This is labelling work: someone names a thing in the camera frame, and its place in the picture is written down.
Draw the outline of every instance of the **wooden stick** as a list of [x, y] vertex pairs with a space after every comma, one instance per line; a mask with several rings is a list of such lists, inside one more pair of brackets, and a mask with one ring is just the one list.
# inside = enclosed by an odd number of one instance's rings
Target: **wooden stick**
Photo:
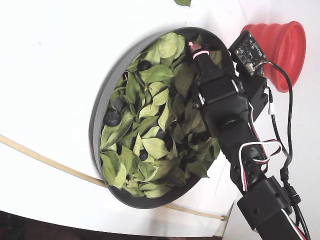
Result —
[[[17, 150], [20, 153], [23, 153], [23, 154], [25, 154], [33, 159], [36, 159], [44, 164], [47, 164], [55, 169], [58, 169], [58, 170], [63, 171], [67, 174], [73, 175], [73, 176], [80, 178], [82, 180], [85, 180], [87, 182], [99, 185], [104, 188], [108, 188], [104, 181], [97, 179], [95, 177], [89, 176], [87, 174], [84, 174], [82, 172], [79, 172], [77, 170], [74, 170], [74, 169], [72, 169], [68, 166], [65, 166], [59, 162], [53, 161], [52, 159], [45, 157], [35, 151], [32, 151], [31, 149], [29, 149], [25, 146], [22, 146], [19, 143], [12, 141], [11, 139], [9, 139], [1, 134], [0, 134], [0, 143], [3, 143], [4, 145], [7, 145], [8, 147], [10, 147], [14, 150]], [[173, 204], [167, 204], [167, 205], [164, 205], [164, 207], [169, 208], [169, 209], [173, 209], [173, 210], [177, 210], [180, 212], [185, 212], [185, 213], [189, 213], [189, 214], [193, 214], [193, 215], [202, 216], [202, 217], [220, 219], [221, 221], [226, 221], [228, 219], [227, 216], [218, 216], [218, 215], [214, 215], [214, 214], [194, 211], [194, 210], [191, 210], [191, 209], [188, 209], [185, 207], [181, 207], [181, 206], [176, 206]]]

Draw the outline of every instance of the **white table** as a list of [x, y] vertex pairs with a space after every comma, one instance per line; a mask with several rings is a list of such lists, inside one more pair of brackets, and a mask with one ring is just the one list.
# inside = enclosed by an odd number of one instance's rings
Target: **white table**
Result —
[[[0, 134], [100, 178], [88, 126], [96, 94], [117, 59], [152, 33], [202, 27], [230, 46], [245, 25], [236, 0], [0, 2]], [[175, 204], [227, 214], [236, 188], [221, 155]], [[135, 209], [105, 188], [0, 144], [0, 210], [44, 222], [112, 233], [221, 236], [226, 223], [167, 208]]]

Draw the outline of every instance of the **white cable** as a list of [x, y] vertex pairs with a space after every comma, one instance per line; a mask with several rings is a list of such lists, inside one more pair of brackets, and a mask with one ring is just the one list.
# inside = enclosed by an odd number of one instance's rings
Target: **white cable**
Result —
[[295, 231], [295, 233], [299, 236], [299, 238], [300, 238], [301, 240], [305, 240], [305, 239], [301, 236], [301, 234], [298, 232], [296, 226], [294, 225], [294, 223], [292, 222], [291, 218], [288, 216], [288, 214], [286, 213], [286, 211], [285, 211], [284, 209], [281, 209], [281, 211], [284, 213], [286, 219], [288, 219], [291, 227], [293, 228], [293, 230]]
[[[251, 111], [250, 111], [250, 119], [251, 119], [251, 124], [252, 124], [252, 128], [253, 128], [253, 132], [254, 134], [256, 135], [256, 137], [258, 138], [258, 140], [260, 141], [260, 136], [258, 135], [258, 132], [256, 132], [256, 127], [255, 127], [255, 123], [254, 123], [254, 107], [252, 106], [252, 104], [249, 102], [249, 106], [251, 108]], [[264, 146], [262, 145], [262, 150], [264, 153], [266, 153], [266, 150], [264, 148]]]
[[252, 141], [252, 142], [245, 142], [244, 144], [241, 145], [241, 147], [239, 148], [239, 154], [238, 154], [238, 157], [239, 157], [239, 163], [240, 163], [240, 171], [241, 171], [241, 180], [242, 180], [242, 189], [243, 191], [246, 192], [246, 181], [245, 181], [245, 178], [244, 178], [244, 166], [243, 166], [243, 163], [242, 163], [242, 157], [241, 157], [241, 152], [242, 152], [242, 149], [246, 146], [250, 146], [250, 145], [256, 145], [256, 144], [259, 144], [259, 145], [269, 145], [269, 144], [277, 144], [281, 147], [282, 149], [282, 145], [280, 142], [278, 142], [277, 140], [273, 140], [273, 141]]

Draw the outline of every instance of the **cable connector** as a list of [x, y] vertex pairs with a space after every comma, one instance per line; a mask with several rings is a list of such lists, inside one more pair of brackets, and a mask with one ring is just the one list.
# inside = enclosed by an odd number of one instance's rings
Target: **cable connector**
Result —
[[269, 102], [268, 114], [275, 115], [275, 105], [273, 102]]

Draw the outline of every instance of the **black cable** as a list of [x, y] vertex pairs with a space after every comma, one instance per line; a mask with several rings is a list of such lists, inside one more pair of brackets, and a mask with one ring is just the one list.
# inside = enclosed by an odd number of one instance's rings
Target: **black cable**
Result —
[[304, 216], [302, 215], [302, 212], [300, 210], [300, 207], [298, 206], [298, 204], [295, 204], [294, 206], [292, 206], [293, 209], [294, 209], [294, 212], [299, 216], [299, 219], [300, 219], [300, 222], [301, 222], [301, 226], [303, 228], [303, 232], [304, 232], [304, 235], [305, 235], [305, 238], [307, 240], [311, 240], [310, 239], [310, 233], [309, 233], [309, 230], [308, 230], [308, 227], [307, 227], [307, 224], [306, 224], [306, 221], [305, 221], [305, 218]]
[[[280, 175], [281, 175], [281, 180], [283, 182], [284, 187], [289, 190], [290, 189], [290, 184], [288, 183], [288, 179], [289, 179], [289, 170], [288, 170], [288, 166], [292, 161], [292, 157], [293, 157], [293, 148], [292, 148], [292, 139], [291, 139], [291, 119], [292, 119], [292, 107], [293, 107], [293, 91], [292, 91], [292, 84], [290, 81], [289, 76], [287, 75], [287, 73], [278, 65], [276, 65], [275, 63], [271, 63], [272, 66], [277, 69], [280, 73], [282, 73], [282, 75], [285, 77], [285, 80], [288, 84], [288, 89], [289, 89], [289, 110], [288, 110], [288, 124], [287, 124], [287, 136], [288, 136], [288, 146], [289, 146], [289, 153], [287, 152], [286, 148], [284, 147], [279, 132], [278, 132], [278, 128], [277, 128], [277, 123], [276, 123], [276, 117], [274, 114], [271, 115], [271, 120], [272, 120], [272, 126], [273, 126], [273, 130], [274, 130], [274, 134], [276, 136], [276, 139], [281, 143], [282, 145], [282, 149], [284, 154], [287, 156], [286, 161], [284, 163], [283, 168], [280, 170]], [[270, 87], [267, 87], [269, 89], [269, 101], [270, 103], [273, 102], [273, 97], [272, 97], [272, 93], [271, 93], [271, 89]], [[295, 225], [297, 227], [299, 227], [299, 223], [301, 223], [302, 228], [303, 228], [303, 232], [304, 232], [304, 236], [307, 240], [311, 240], [310, 237], [310, 233], [306, 224], [306, 221], [304, 219], [304, 216], [297, 204], [297, 202], [294, 200], [294, 197], [291, 195], [290, 196], [291, 199], [291, 204], [294, 210], [294, 214], [295, 214]]]

